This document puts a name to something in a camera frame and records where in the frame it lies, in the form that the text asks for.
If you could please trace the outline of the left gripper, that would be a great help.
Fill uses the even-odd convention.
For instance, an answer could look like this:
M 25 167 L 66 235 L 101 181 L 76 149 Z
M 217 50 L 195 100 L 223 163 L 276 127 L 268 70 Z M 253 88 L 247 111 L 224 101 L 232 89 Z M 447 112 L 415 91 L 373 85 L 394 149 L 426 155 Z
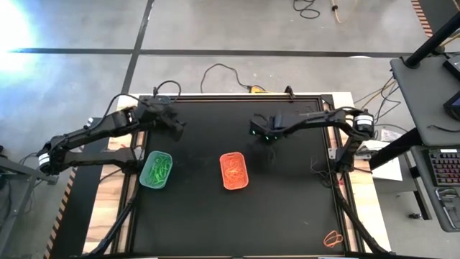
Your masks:
M 173 140 L 180 139 L 180 132 L 184 130 L 187 122 L 178 120 L 178 113 L 171 106 L 165 106 L 157 119 L 157 127 Z

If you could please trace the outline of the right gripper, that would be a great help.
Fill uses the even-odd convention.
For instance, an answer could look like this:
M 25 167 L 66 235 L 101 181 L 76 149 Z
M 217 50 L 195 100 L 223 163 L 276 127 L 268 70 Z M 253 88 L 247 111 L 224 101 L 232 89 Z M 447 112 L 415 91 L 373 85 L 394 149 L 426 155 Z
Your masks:
M 287 137 L 289 116 L 281 112 L 274 116 L 266 117 L 263 114 L 254 113 L 249 123 L 249 133 L 261 137 L 266 141 L 273 141 L 282 137 Z M 268 161 L 274 161 L 276 151 L 272 143 L 261 142 L 261 152 L 268 158 Z

